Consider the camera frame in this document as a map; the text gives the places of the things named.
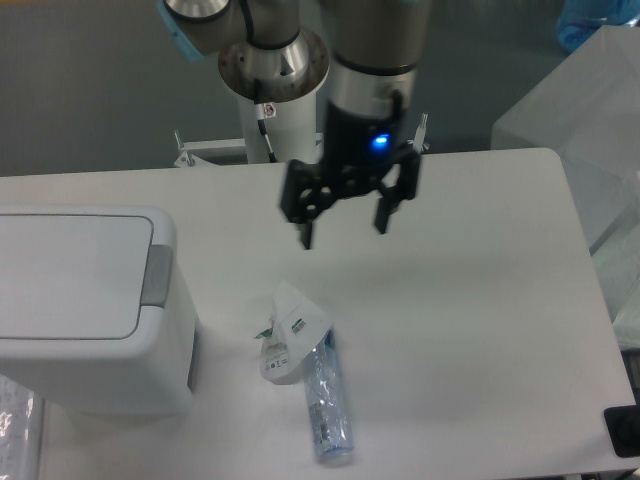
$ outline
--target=black object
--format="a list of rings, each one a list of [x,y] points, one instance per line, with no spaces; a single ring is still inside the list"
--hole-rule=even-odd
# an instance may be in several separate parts
[[[640,406],[607,408],[604,420],[616,455],[640,457]]]
[[[387,119],[351,115],[329,102],[323,157],[316,165],[289,162],[280,208],[300,229],[306,249],[311,248],[313,221],[338,200],[378,190],[382,198],[374,225],[383,234],[400,202],[415,198],[420,154],[398,139],[402,95],[394,91],[391,100],[392,115]],[[394,165],[399,166],[398,179],[387,186],[383,179]]]

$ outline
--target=gray floor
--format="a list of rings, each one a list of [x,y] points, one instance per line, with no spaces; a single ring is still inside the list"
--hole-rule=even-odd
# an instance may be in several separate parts
[[[493,122],[564,59],[562,1],[435,2],[407,136],[424,110],[433,151],[487,149]],[[169,167],[174,128],[240,136],[216,59],[185,63],[154,0],[0,4],[0,176]]]

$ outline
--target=white paper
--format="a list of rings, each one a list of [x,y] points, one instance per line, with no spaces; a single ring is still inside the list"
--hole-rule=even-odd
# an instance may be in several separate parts
[[[302,376],[302,360],[322,341],[333,322],[287,282],[278,286],[270,321],[271,336],[262,340],[260,374],[272,383],[295,383]]]

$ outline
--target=white table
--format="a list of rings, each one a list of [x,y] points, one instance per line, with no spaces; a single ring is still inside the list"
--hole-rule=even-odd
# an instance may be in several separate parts
[[[187,416],[49,404],[42,480],[499,479],[633,469],[602,411],[633,396],[559,159],[426,157],[419,198],[371,226],[338,203],[306,252],[276,208],[282,165],[0,179],[2,203],[148,204],[178,227],[205,326]],[[258,373],[286,279],[338,312],[357,455],[314,463],[303,388]]]

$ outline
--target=sticker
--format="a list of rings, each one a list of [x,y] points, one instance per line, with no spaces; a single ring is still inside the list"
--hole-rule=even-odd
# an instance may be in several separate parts
[[[256,105],[256,118],[258,120],[268,120],[270,118],[276,118],[277,115],[276,104],[273,102],[259,103]]]

